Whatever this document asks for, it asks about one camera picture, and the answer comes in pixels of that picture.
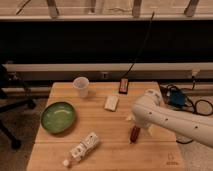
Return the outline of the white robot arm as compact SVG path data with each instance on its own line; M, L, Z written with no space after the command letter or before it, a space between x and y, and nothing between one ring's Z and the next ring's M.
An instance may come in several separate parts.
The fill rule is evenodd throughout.
M159 91L147 89L132 105L135 125L148 129L151 124L156 124L213 148L213 117L171 110L161 107L161 102Z

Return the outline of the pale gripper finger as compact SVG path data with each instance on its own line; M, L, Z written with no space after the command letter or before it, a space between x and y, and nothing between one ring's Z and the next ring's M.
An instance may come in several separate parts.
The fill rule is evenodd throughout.
M127 115L125 120L126 121L132 121L133 120L133 115L132 114Z
M145 131L149 136L152 136L152 126L145 128Z

